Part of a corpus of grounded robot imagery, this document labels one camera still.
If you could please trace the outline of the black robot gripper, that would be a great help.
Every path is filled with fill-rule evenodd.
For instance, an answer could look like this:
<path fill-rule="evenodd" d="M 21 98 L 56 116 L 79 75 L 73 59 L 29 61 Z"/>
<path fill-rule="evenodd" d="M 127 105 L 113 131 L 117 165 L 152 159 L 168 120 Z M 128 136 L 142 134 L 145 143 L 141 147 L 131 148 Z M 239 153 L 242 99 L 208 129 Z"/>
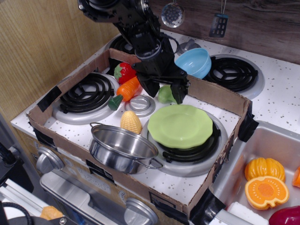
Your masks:
<path fill-rule="evenodd" d="M 175 62 L 175 53 L 179 43 L 173 37 L 160 37 L 154 46 L 146 47 L 146 43 L 135 45 L 135 55 L 141 61 L 133 65 L 138 72 L 137 78 L 143 89 L 155 97 L 160 89 L 160 83 L 171 84 L 173 98 L 177 104 L 182 104 L 188 94 L 189 80 L 187 73 Z"/>

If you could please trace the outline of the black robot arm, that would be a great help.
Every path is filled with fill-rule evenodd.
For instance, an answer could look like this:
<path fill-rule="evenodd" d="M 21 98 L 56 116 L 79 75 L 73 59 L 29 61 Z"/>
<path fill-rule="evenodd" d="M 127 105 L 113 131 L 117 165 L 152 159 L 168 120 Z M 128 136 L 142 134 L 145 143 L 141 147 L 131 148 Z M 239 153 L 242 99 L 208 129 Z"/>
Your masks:
<path fill-rule="evenodd" d="M 152 97 L 160 83 L 171 86 L 177 104 L 188 94 L 187 73 L 175 62 L 171 37 L 162 33 L 146 0 L 79 0 L 79 9 L 97 23 L 112 23 L 132 45 L 139 63 L 132 65 L 143 89 Z"/>

